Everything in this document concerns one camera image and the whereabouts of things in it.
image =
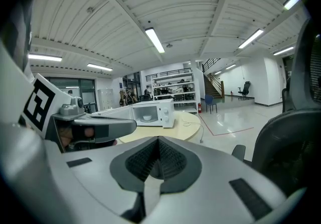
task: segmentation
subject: metal shelving unit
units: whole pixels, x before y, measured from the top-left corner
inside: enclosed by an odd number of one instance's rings
[[[175,84],[168,84],[172,82],[178,82],[180,80],[189,80],[189,82],[184,83],[175,83]],[[152,77],[151,78],[151,88],[154,92],[155,89],[162,89],[166,87],[182,87],[183,85],[189,86],[193,89],[193,91],[188,92],[177,92],[177,93],[169,93],[169,94],[161,94],[161,95],[154,95],[153,99],[163,97],[163,96],[175,96],[175,95],[186,95],[186,94],[193,94],[194,99],[190,100],[178,100],[174,101],[175,110],[178,111],[185,111],[187,113],[197,113],[197,102],[196,102],[196,92],[195,92],[195,82],[194,82],[194,75],[192,72],[187,73],[179,73],[179,74],[173,74],[173,75],[167,75],[167,76],[161,76],[161,77]]]

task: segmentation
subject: blue chair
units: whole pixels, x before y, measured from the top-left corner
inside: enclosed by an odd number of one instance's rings
[[[217,113],[217,105],[216,103],[213,102],[214,101],[214,98],[209,95],[209,94],[206,94],[205,95],[205,104],[206,104],[206,112],[207,112],[207,106],[209,105],[210,106],[210,113],[212,114],[212,111],[213,111],[213,106],[215,105],[215,108],[216,108],[216,113]]]

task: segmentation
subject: cabinet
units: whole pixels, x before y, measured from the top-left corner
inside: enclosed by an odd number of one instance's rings
[[[112,109],[114,107],[113,89],[98,90],[98,101],[100,110]]]

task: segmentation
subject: wooden table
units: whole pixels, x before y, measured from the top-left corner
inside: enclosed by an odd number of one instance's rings
[[[171,129],[163,127],[137,127],[132,134],[121,137],[119,140],[123,143],[128,143],[141,138],[154,136],[172,137],[181,140],[191,139],[201,126],[200,119],[196,115],[183,111],[175,111],[174,115],[175,122]]]

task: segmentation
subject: red tape line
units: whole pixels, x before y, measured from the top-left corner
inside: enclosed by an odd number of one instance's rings
[[[222,136],[222,135],[228,135],[228,134],[232,134],[232,133],[237,133],[237,132],[241,132],[241,131],[246,131],[246,130],[251,130],[253,128],[248,128],[248,129],[244,129],[244,130],[239,130],[239,131],[234,131],[234,132],[229,132],[229,133],[223,133],[223,134],[217,134],[217,135],[214,135],[213,132],[210,130],[209,126],[206,124],[206,122],[203,120],[202,116],[199,114],[200,118],[202,119],[202,121],[204,122],[205,126],[207,127],[207,129],[211,132],[212,136],[215,137],[215,136]]]

